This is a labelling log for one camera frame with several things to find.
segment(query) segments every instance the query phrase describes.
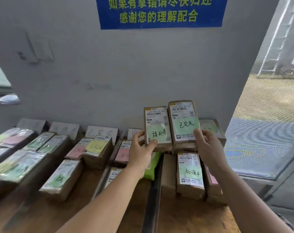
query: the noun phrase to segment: finger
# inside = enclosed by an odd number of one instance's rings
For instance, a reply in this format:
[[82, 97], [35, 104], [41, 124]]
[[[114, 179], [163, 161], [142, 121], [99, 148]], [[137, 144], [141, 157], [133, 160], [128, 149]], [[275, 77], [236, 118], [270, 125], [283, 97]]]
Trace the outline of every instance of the finger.
[[147, 151], [150, 153], [153, 152], [157, 144], [158, 144], [158, 141], [156, 139], [153, 139], [152, 141], [150, 141], [149, 144], [146, 146]]
[[196, 139], [196, 141], [198, 143], [202, 143], [204, 142], [205, 143], [205, 139], [204, 139], [204, 136], [203, 136], [203, 133], [200, 129], [196, 128], [194, 131], [193, 131], [193, 135]]
[[132, 141], [134, 142], [138, 142], [138, 138], [144, 135], [144, 131], [139, 131], [137, 133], [135, 133], [135, 135], [132, 137]]
[[138, 142], [140, 146], [145, 145], [145, 139]]
[[209, 130], [202, 130], [202, 134], [207, 137], [208, 140], [215, 137], [214, 133]]

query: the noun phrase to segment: green package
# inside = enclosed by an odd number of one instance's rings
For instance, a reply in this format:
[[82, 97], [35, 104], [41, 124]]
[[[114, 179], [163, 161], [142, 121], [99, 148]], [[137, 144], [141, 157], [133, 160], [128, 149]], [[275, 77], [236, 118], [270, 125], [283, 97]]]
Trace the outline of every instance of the green package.
[[159, 159], [162, 155], [162, 152], [153, 152], [151, 154], [151, 161], [148, 168], [145, 170], [144, 178], [154, 180], [154, 169], [158, 165]]

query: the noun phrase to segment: barcode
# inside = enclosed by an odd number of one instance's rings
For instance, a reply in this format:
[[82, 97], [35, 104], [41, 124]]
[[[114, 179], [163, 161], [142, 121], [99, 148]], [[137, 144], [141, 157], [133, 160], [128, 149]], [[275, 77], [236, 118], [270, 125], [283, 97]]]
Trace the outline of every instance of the barcode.
[[164, 125], [165, 126], [168, 126], [168, 117], [167, 116], [164, 116]]
[[150, 116], [150, 115], [160, 115], [161, 112], [157, 112], [157, 113], [147, 113], [147, 116]]
[[180, 108], [172, 108], [172, 110], [176, 111], [176, 110], [186, 110], [187, 107], [180, 107]]

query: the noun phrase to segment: white wall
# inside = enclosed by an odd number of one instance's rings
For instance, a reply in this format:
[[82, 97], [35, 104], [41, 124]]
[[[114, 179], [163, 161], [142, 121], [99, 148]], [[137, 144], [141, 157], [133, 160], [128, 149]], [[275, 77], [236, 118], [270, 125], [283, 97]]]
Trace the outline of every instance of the white wall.
[[[0, 66], [22, 101], [0, 107], [0, 123], [143, 127], [143, 107], [193, 99], [226, 130], [277, 3], [228, 0], [221, 28], [103, 31], [95, 0], [0, 0]], [[55, 61], [20, 60], [18, 28], [47, 39]]]

